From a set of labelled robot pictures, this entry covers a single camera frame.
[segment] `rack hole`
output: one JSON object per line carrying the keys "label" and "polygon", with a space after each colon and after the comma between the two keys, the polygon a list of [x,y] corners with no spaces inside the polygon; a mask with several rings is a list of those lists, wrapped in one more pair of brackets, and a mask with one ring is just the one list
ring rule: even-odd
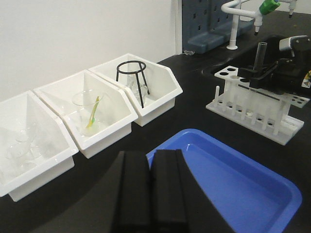
{"label": "rack hole", "polygon": [[240,81],[243,82],[243,83],[249,83],[248,79],[240,79]]}

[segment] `white faucet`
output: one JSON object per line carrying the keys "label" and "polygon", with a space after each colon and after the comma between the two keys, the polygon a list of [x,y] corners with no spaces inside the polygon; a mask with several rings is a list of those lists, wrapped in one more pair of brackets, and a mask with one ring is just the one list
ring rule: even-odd
{"label": "white faucet", "polygon": [[254,18],[254,26],[255,26],[255,33],[259,32],[259,29],[262,25],[262,14],[260,13],[259,9],[257,11],[247,11],[241,9],[241,4],[250,0],[233,0],[227,2],[222,5],[222,11],[227,14],[233,14],[233,21],[232,21],[232,30],[231,30],[231,37],[229,45],[227,49],[229,50],[236,50],[238,46],[236,46],[236,39],[238,33],[238,26],[239,26],[239,18],[240,16]]}
{"label": "white faucet", "polygon": [[238,48],[238,46],[236,45],[236,39],[237,39],[240,16],[245,16],[245,17],[250,17],[250,18],[255,19],[255,22],[254,22],[255,35],[257,35],[262,25],[263,15],[266,15],[274,11],[280,5],[279,2],[286,2],[290,4],[289,6],[290,17],[292,17],[294,9],[296,7],[296,2],[297,2],[297,0],[274,0],[274,1],[265,0],[264,3],[260,6],[260,8],[257,11],[242,10],[241,4],[247,1],[250,1],[250,0],[233,0],[222,5],[223,12],[233,15],[230,42],[229,42],[229,45],[227,46],[227,49],[229,50],[236,50]]}
{"label": "white faucet", "polygon": [[289,17],[291,18],[293,16],[294,13],[294,9],[296,8],[296,2],[297,0],[279,0],[280,2],[285,2],[285,3],[289,3],[289,7],[288,9],[290,10],[290,15]]}

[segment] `blue pegboard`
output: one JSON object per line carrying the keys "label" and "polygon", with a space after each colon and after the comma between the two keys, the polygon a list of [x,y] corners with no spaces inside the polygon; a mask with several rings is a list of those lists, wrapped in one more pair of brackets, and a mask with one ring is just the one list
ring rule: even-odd
{"label": "blue pegboard", "polygon": [[[232,15],[221,11],[230,0],[182,0],[183,51],[205,53],[230,39]],[[253,28],[253,21],[239,22],[238,35]]]}

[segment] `test tube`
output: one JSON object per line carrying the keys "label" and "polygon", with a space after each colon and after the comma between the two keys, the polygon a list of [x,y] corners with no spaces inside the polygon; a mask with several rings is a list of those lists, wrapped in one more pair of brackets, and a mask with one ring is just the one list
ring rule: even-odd
{"label": "test tube", "polygon": [[266,54],[267,45],[268,43],[266,42],[258,43],[257,53],[256,53],[256,58],[255,58],[255,63],[254,63],[254,70],[257,70],[259,72],[262,70],[263,60]]}

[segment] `lab bench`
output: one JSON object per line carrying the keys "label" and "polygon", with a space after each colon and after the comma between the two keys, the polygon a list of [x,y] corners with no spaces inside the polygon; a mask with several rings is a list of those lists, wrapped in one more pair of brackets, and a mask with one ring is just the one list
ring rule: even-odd
{"label": "lab bench", "polygon": [[274,12],[264,18],[259,35],[253,31],[238,37],[238,50],[227,43],[205,53],[169,57],[160,62],[169,67],[183,93],[175,107],[147,125],[132,123],[132,132],[87,159],[73,156],[75,166],[18,202],[6,195],[0,199],[0,233],[109,232],[117,178],[109,170],[120,150],[148,153],[183,129],[199,129],[263,166],[292,181],[302,194],[302,204],[284,233],[311,232],[311,104],[291,107],[291,116],[305,122],[285,146],[225,119],[205,108],[214,99],[215,86],[224,85],[213,71],[270,35],[311,36],[311,15]]}

